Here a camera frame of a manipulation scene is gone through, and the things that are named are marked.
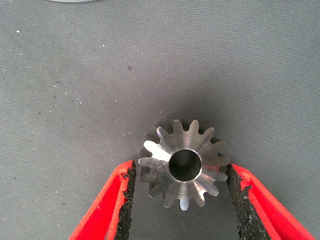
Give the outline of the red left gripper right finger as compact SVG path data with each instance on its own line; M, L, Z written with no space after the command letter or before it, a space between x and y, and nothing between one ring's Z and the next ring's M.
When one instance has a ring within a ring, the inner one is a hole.
M249 170L230 163L226 174L241 240L315 239Z

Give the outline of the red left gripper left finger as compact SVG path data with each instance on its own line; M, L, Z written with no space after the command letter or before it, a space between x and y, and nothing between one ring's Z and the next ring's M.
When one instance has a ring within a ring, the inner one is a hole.
M129 239L136 174L134 160L118 165L69 239Z

